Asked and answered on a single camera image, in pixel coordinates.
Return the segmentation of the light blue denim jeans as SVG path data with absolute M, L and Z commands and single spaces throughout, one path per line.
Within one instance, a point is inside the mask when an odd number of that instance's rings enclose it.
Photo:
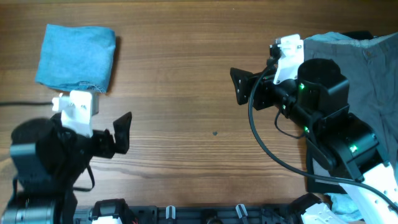
M 47 24 L 35 82 L 62 91 L 106 93 L 115 50 L 110 28 Z

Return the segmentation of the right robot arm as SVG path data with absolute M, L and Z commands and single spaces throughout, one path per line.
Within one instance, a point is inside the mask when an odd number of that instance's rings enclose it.
M 296 79 L 274 83 L 280 65 L 271 59 L 261 73 L 230 70 L 237 102 L 249 111 L 271 106 L 303 130 L 307 151 L 339 184 L 367 223 L 397 222 L 397 183 L 373 129 L 349 112 L 348 79 L 332 60 L 311 59 Z

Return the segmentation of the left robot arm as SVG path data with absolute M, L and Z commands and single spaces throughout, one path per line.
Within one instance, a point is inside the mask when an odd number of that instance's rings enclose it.
M 114 133 L 95 130 L 85 136 L 61 124 L 61 114 L 30 119 L 12 134 L 10 156 L 17 169 L 13 194 L 1 223 L 73 223 L 75 186 L 84 171 L 93 176 L 93 157 L 110 159 L 129 150 L 132 114 L 114 121 Z

